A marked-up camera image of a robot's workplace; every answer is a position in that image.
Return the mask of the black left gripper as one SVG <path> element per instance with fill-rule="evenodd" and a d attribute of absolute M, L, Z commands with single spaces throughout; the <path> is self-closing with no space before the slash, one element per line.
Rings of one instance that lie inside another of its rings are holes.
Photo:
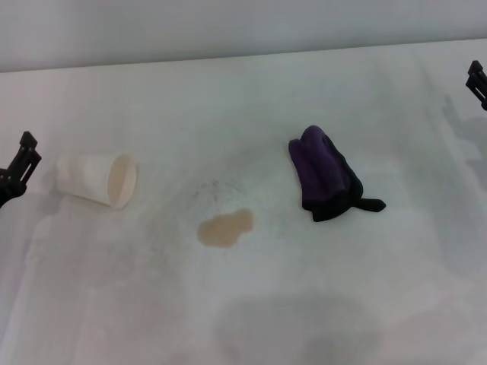
<path fill-rule="evenodd" d="M 0 208 L 26 192 L 27 182 L 40 162 L 36 146 L 35 137 L 24 132 L 16 156 L 6 169 L 1 169 Z"/>

